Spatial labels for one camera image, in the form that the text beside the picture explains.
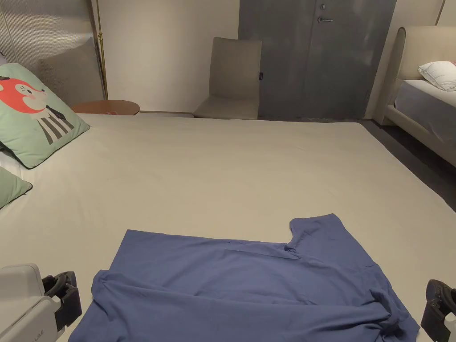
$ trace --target wall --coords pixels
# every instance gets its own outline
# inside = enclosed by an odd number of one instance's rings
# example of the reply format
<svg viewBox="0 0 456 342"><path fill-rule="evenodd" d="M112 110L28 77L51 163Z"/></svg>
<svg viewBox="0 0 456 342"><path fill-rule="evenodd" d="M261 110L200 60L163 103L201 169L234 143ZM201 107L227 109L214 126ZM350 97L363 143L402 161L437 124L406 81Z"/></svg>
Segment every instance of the wall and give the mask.
<svg viewBox="0 0 456 342"><path fill-rule="evenodd" d="M386 38L385 48L383 50L377 76L375 78L375 83L366 110L366 118L370 119L374 114L398 29L402 26L434 26L440 13L442 1L443 0L397 1L391 26Z"/></svg>
<svg viewBox="0 0 456 342"><path fill-rule="evenodd" d="M141 110L193 112L209 94L213 37L238 37L239 0L99 4L109 98Z"/></svg>
<svg viewBox="0 0 456 342"><path fill-rule="evenodd" d="M456 26L456 0L446 0L439 20L440 26Z"/></svg>

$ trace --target bed frame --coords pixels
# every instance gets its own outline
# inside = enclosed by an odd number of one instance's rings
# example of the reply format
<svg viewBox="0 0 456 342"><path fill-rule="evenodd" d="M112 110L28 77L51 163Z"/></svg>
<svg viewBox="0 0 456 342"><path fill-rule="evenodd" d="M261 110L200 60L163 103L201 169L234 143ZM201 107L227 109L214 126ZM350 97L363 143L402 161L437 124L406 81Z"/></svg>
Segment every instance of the bed frame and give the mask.
<svg viewBox="0 0 456 342"><path fill-rule="evenodd" d="M397 125L456 167L456 150L394 107L404 80L423 79L420 65L456 59L456 27L401 27L394 43L374 119Z"/></svg>

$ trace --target wrinkled fabric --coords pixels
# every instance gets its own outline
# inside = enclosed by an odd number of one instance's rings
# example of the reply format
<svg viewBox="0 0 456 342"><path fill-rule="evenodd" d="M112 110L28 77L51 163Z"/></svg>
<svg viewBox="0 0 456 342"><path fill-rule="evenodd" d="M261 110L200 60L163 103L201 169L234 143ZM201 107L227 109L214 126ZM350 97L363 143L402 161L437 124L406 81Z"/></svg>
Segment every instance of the wrinkled fabric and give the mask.
<svg viewBox="0 0 456 342"><path fill-rule="evenodd" d="M129 230L70 342L416 341L418 325L335 215L288 244Z"/></svg>

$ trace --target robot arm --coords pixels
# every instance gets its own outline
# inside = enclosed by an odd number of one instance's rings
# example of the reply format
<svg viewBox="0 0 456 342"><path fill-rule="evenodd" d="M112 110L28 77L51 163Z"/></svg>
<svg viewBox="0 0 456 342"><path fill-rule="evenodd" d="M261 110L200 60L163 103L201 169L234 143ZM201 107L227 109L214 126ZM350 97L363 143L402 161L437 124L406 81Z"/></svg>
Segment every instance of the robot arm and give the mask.
<svg viewBox="0 0 456 342"><path fill-rule="evenodd" d="M0 269L0 342L54 342L82 315L74 272L41 279L35 264Z"/></svg>
<svg viewBox="0 0 456 342"><path fill-rule="evenodd" d="M430 280L426 300L421 327L433 341L456 342L456 289Z"/></svg>

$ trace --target bed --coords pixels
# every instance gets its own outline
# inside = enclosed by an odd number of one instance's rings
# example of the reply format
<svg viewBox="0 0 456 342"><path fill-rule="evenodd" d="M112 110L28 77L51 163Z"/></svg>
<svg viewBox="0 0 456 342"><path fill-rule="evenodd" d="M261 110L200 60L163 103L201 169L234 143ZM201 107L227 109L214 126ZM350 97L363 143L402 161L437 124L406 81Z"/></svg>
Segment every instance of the bed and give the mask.
<svg viewBox="0 0 456 342"><path fill-rule="evenodd" d="M81 117L88 132L22 170L34 188L0 211L0 259L74 270L84 311L127 229L288 242L290 220L329 213L416 321L429 279L456 284L456 213L359 124Z"/></svg>
<svg viewBox="0 0 456 342"><path fill-rule="evenodd" d="M424 80L406 80L399 89L395 107L456 150L456 92L440 90Z"/></svg>
<svg viewBox="0 0 456 342"><path fill-rule="evenodd" d="M399 126L454 166L456 94L432 89L418 67L455 59L455 37L456 27L401 27L374 116L380 124Z"/></svg>

